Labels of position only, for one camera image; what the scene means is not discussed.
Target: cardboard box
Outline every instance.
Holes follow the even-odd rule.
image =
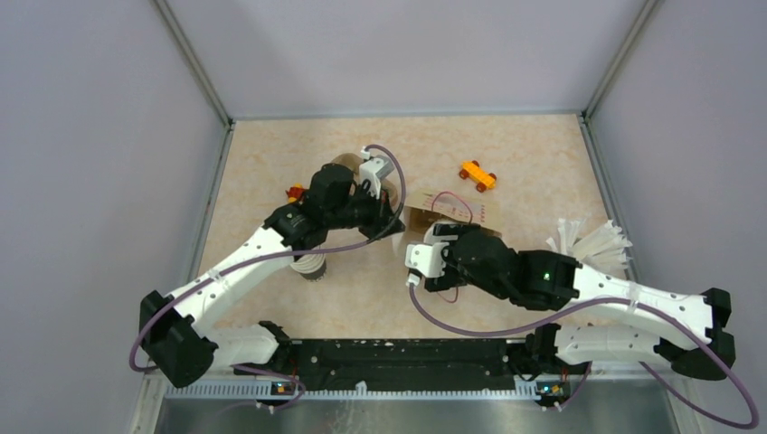
[[[423,241],[423,235],[433,223],[469,222],[469,211],[458,199],[444,194],[434,202],[441,190],[422,188],[408,192],[401,220],[405,223],[405,233],[394,235],[392,245],[397,256],[404,257],[408,244]],[[459,196],[472,212],[472,223],[476,223],[484,231],[496,236],[501,235],[501,209],[498,202],[489,199],[468,198]]]

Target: metal floor panel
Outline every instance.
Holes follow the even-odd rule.
[[[270,416],[235,401],[165,399],[156,434],[678,434],[668,397],[652,380],[589,382],[565,411],[528,401],[304,401]]]

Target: orange toy car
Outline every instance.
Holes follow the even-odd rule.
[[[496,188],[496,180],[498,179],[496,174],[488,174],[480,169],[477,161],[464,161],[458,176],[461,179],[471,178],[472,181],[477,183],[477,191],[480,193]]]

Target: metal frame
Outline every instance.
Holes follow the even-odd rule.
[[[189,259],[189,267],[185,271],[185,275],[182,278],[180,285],[186,282],[194,280],[199,274],[200,263],[203,261],[203,252],[205,250],[205,241],[208,239],[208,231],[211,229],[211,220],[213,219],[213,208],[215,208],[216,199],[218,198],[218,192],[221,188],[221,181],[223,179],[223,169],[226,167],[226,160],[229,156],[229,149],[232,146],[232,138],[234,137],[235,124],[230,124],[226,128],[226,132],[223,137],[221,146],[221,153],[219,154],[218,161],[216,162],[216,170],[213,174],[213,179],[210,181],[210,190],[208,191],[208,199],[205,202],[205,208],[203,215],[198,225],[198,230],[195,233],[191,251],[191,258]]]
[[[211,188],[208,193],[208,200],[206,202],[204,214],[199,225],[200,229],[197,233],[197,237],[192,248],[190,265],[186,273],[186,281],[188,281],[196,277],[197,270],[199,269],[199,265],[202,260],[204,244],[210,229],[211,219],[213,217],[213,208],[215,206],[216,198],[221,186],[221,181],[223,179],[223,170],[226,165],[226,159],[232,143],[235,124],[234,120],[223,105],[221,98],[216,93],[215,87],[211,82],[210,77],[204,70],[203,65],[194,52],[192,44],[186,37],[183,29],[175,17],[175,14],[173,13],[173,10],[167,3],[167,0],[149,0],[149,2],[156,8],[159,16],[163,21],[163,24],[168,30],[171,39],[174,41],[176,48],[184,58],[191,75],[197,82],[200,91],[205,96],[217,118],[226,127],[225,137],[221,147],[221,153],[219,155],[218,161],[216,162],[216,170],[214,177],[211,180]],[[592,163],[592,170],[596,177],[597,185],[599,186],[607,215],[609,218],[613,219],[616,224],[621,226],[627,235],[629,229],[626,227],[626,219],[624,214],[620,210],[617,194],[615,193],[615,190],[612,186],[611,175],[605,163],[600,144],[593,134],[592,118],[599,109],[607,94],[610,92],[612,84],[620,75],[620,71],[626,64],[627,59],[631,56],[631,53],[636,47],[639,38],[646,31],[648,23],[657,13],[657,10],[662,3],[663,0],[645,1],[644,5],[639,11],[639,14],[630,27],[623,43],[613,57],[610,67],[602,76],[600,83],[597,86],[597,89],[594,91],[587,107],[578,116],[578,121],[583,135],[583,141],[586,145],[586,150]],[[551,114],[572,112],[571,110],[553,110],[546,113]],[[504,114],[518,114],[518,112],[508,112]],[[640,281],[639,267],[636,258],[630,262],[630,267],[627,270],[627,274],[630,279]],[[227,377],[230,377],[230,375],[220,373],[212,373],[205,376],[205,378]],[[648,375],[637,365],[628,366],[625,363],[600,363],[594,366],[593,377],[594,380],[601,379],[614,381],[647,378]],[[168,381],[162,377],[162,375],[155,373],[145,375],[141,391],[138,396],[138,403],[134,413],[134,418],[130,427],[131,433],[144,434],[154,432],[157,420],[159,418],[162,402],[168,390],[168,384]],[[689,379],[684,379],[677,376],[673,379],[672,384],[681,390],[686,396],[691,398],[698,396],[696,386],[691,381],[689,381]],[[669,401],[677,418],[677,427],[681,433],[710,431],[710,428],[705,429],[705,427],[710,426],[707,420],[700,418],[697,413],[676,399],[671,398]]]
[[[601,200],[604,203],[604,209],[607,212],[607,217],[612,219],[615,224],[623,228],[623,233],[631,240],[630,230],[626,227],[626,219],[620,210],[618,201],[616,200],[617,194],[612,187],[610,178],[610,171],[604,161],[599,143],[594,137],[592,132],[591,122],[586,120],[585,116],[581,114],[578,117],[578,123],[581,125],[581,134],[583,134],[583,142],[586,144],[586,152],[589,154],[589,160],[592,162],[592,170],[594,171],[594,177],[597,180],[597,186],[600,190]],[[640,282],[639,264],[637,258],[632,254],[633,249],[631,247],[626,249],[631,257],[629,261],[629,267],[626,269],[626,275],[630,280]]]
[[[615,57],[612,58],[610,67],[605,71],[600,80],[600,84],[597,86],[592,98],[589,100],[589,104],[583,110],[582,115],[587,123],[591,120],[594,113],[601,105],[604,97],[607,96],[612,83],[615,82],[621,69],[626,64],[626,60],[630,57],[634,47],[636,47],[639,38],[647,29],[648,23],[652,17],[655,16],[655,13],[662,3],[663,0],[645,0],[645,4],[634,19],[634,23],[631,25],[629,33],[626,34],[626,38],[620,45],[618,52],[616,52]]]
[[[226,127],[231,127],[232,117],[229,116],[229,113],[223,106],[221,98],[216,93],[211,79],[208,77],[207,72],[205,72],[197,54],[194,52],[192,44],[189,43],[189,39],[184,34],[184,30],[175,18],[175,14],[170,8],[170,5],[168,5],[166,0],[149,0],[149,2],[155,7],[160,18],[163,20],[163,24],[168,30],[170,38],[175,43],[175,47],[178,49],[181,57],[184,58],[186,66],[189,67],[189,72],[200,87],[208,104],[211,105],[211,108],[215,111],[218,119],[221,120]]]
[[[452,110],[445,111],[402,111],[402,112],[377,112],[365,111],[354,113],[302,113],[302,114],[276,114],[268,116],[244,116],[237,117],[235,121],[250,120],[295,120],[295,119],[359,119],[359,118],[429,118],[429,117],[455,117],[455,116],[514,116],[514,115],[578,115],[582,113],[581,109],[563,108],[563,109],[497,109],[497,110],[477,110],[470,113],[456,112]]]

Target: enclosure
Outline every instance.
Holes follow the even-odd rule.
[[[497,201],[514,249],[546,248],[560,218],[612,219],[633,242],[628,278],[729,291],[733,371],[764,410],[765,20],[759,0],[3,3],[4,432],[207,423],[226,400],[174,399],[161,374],[128,369],[142,298],[197,278],[285,190],[370,143],[397,155],[411,191]],[[461,180],[464,160],[495,170],[496,188],[480,196]],[[339,232],[327,244],[352,241]],[[219,326],[455,337],[412,308],[391,242],[327,266],[318,282],[275,275]],[[480,291],[454,305],[420,298],[470,329],[545,316]],[[274,417],[235,410],[209,429],[734,432],[638,366],[597,367],[561,414],[529,402],[307,401]],[[702,407],[748,420],[729,382],[668,376]]]

